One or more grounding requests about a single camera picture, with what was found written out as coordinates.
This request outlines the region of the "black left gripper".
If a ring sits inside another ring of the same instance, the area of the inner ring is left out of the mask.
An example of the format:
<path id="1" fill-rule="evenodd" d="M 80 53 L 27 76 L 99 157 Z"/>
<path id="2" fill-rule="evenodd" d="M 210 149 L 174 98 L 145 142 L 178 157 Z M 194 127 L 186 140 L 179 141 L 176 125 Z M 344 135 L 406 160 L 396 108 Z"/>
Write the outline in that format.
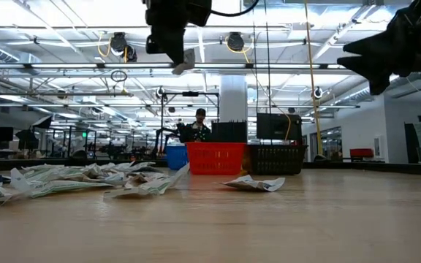
<path id="1" fill-rule="evenodd" d="M 174 65 L 184 61 L 183 35 L 188 22 L 187 0 L 145 0 L 145 21 L 149 26 L 164 26 L 159 34 L 162 50 Z"/>

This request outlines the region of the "white building column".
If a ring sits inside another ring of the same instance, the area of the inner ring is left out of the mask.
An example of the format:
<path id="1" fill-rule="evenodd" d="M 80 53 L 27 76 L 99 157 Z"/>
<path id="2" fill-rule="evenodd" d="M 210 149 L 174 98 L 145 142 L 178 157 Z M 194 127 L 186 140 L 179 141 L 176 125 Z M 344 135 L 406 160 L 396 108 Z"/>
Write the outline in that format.
<path id="1" fill-rule="evenodd" d="M 221 122 L 247 120 L 247 84 L 245 75 L 222 75 L 219 115 Z"/>

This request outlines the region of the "dark standing panel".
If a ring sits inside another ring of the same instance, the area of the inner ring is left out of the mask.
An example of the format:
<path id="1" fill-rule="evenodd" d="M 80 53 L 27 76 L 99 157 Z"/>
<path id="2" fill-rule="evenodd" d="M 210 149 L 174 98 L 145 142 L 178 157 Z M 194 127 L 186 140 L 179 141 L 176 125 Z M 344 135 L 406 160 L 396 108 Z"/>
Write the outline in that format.
<path id="1" fill-rule="evenodd" d="M 404 130 L 405 130 L 406 151 L 407 151 L 408 162 L 410 164 L 418 164 L 420 160 L 419 153 L 418 153 L 420 144 L 418 142 L 418 137 L 417 137 L 416 130 L 414 128 L 414 124 L 405 123 Z"/>

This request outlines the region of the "person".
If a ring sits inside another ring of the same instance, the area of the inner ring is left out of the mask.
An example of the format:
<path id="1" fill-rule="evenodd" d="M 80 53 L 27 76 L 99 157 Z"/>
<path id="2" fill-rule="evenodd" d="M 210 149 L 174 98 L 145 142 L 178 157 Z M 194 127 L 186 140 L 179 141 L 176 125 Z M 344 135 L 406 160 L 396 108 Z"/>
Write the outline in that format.
<path id="1" fill-rule="evenodd" d="M 195 113 L 195 121 L 179 128 L 182 143 L 208 142 L 211 139 L 211 130 L 204 124 L 205 117 L 205 109 L 198 108 Z"/>

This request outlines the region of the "red storage bin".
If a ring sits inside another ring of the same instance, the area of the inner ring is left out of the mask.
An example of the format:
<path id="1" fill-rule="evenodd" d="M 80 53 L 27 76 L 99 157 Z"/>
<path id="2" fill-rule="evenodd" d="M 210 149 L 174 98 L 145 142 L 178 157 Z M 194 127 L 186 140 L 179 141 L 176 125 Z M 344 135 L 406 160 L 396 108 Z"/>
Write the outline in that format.
<path id="1" fill-rule="evenodd" d="M 351 159 L 368 159 L 374 157 L 374 151 L 370 148 L 352 148 L 349 152 Z"/>

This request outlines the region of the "overhead light bar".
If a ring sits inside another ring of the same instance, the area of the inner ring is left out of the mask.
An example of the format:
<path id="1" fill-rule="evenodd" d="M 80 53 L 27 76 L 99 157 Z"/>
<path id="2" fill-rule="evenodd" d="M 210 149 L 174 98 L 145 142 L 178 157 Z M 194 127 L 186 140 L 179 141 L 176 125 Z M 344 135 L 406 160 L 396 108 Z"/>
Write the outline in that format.
<path id="1" fill-rule="evenodd" d="M 169 63 L 85 63 L 85 64 L 0 64 L 0 69 L 172 69 Z M 270 69 L 295 70 L 327 69 L 343 70 L 344 66 L 337 64 L 226 64 L 197 63 L 192 69 Z"/>

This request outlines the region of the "blue plastic basket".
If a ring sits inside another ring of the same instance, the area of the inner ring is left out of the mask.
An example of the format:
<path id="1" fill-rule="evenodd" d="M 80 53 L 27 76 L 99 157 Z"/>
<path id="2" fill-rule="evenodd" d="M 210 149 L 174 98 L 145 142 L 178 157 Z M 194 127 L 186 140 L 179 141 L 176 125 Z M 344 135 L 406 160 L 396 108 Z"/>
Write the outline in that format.
<path id="1" fill-rule="evenodd" d="M 171 170 L 179 170 L 188 164 L 187 147 L 185 145 L 171 145 L 166 149 L 167 165 Z"/>

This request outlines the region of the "black hanging monitor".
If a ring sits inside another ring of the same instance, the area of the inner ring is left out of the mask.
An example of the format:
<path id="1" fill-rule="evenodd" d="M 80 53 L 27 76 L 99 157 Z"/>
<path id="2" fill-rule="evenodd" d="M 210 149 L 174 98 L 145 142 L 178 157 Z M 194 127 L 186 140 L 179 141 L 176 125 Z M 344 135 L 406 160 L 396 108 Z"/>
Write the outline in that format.
<path id="1" fill-rule="evenodd" d="M 257 113 L 257 139 L 301 140 L 301 125 L 299 115 Z"/>

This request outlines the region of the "red plastic basket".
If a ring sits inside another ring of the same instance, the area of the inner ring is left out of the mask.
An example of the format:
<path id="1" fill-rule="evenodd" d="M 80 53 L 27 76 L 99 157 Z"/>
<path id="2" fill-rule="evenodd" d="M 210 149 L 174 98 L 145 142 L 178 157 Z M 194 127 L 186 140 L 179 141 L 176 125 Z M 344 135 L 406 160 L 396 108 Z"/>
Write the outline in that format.
<path id="1" fill-rule="evenodd" d="M 187 142 L 191 174 L 237 175 L 245 148 L 242 142 Z"/>

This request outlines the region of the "black plastic basket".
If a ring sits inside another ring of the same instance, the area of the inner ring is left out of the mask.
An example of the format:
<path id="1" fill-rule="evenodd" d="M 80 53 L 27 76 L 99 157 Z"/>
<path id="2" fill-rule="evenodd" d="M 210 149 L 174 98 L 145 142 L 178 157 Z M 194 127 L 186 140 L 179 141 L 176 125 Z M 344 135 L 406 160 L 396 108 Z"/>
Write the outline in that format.
<path id="1" fill-rule="evenodd" d="M 249 145 L 251 174 L 297 175 L 303 167 L 306 145 Z"/>

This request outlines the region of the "black studio lamp shade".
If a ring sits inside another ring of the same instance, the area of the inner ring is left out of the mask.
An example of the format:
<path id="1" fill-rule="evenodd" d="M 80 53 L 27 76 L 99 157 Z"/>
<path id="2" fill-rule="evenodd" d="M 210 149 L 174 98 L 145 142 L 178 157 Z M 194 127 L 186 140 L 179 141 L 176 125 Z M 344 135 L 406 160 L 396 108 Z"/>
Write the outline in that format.
<path id="1" fill-rule="evenodd" d="M 38 121 L 33 123 L 31 127 L 38 128 L 38 129 L 49 129 L 51 126 L 52 120 L 53 120 L 53 116 L 48 115 L 43 118 L 40 118 Z"/>

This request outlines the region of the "silver ventilation duct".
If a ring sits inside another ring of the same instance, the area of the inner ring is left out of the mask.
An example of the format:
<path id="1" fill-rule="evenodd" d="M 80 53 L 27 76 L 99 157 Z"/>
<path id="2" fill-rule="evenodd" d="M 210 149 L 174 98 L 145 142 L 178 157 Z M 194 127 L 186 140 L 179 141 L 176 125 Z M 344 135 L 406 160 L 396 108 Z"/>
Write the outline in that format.
<path id="1" fill-rule="evenodd" d="M 391 90 L 397 88 L 407 80 L 405 77 L 399 77 L 398 75 L 392 75 L 390 77 L 390 85 L 386 88 L 386 90 Z M 340 107 L 344 105 L 353 105 L 358 104 L 364 101 L 371 101 L 374 100 L 376 95 L 370 94 L 370 87 L 367 82 L 361 83 L 360 85 L 346 91 L 344 94 L 341 94 L 339 97 L 332 98 L 330 101 L 325 102 L 323 104 L 324 107 Z"/>

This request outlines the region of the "black background rig frame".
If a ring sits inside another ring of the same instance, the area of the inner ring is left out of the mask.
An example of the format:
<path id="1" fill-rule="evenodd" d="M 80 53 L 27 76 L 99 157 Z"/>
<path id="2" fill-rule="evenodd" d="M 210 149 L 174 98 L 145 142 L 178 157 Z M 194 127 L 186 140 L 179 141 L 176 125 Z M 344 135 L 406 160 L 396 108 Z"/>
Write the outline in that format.
<path id="1" fill-rule="evenodd" d="M 219 116 L 220 96 L 218 93 L 205 93 L 205 92 L 197 92 L 197 91 L 184 91 L 182 93 L 164 93 L 161 98 L 161 128 L 156 131 L 156 139 L 155 139 L 155 145 L 154 145 L 155 150 L 158 150 L 159 146 L 162 146 L 162 153 L 166 151 L 167 143 L 170 137 L 177 137 L 180 140 L 179 128 L 182 125 L 185 125 L 184 123 L 178 122 L 176 124 L 175 129 L 169 129 L 167 127 L 163 127 L 164 99 L 167 97 L 167 95 L 172 95 L 172 98 L 167 100 L 168 102 L 171 102 L 176 95 L 181 95 L 184 97 L 197 97 L 200 95 L 208 97 L 209 95 L 214 95 L 217 98 L 217 103 L 215 104 L 215 106 L 217 108 L 217 116 Z"/>

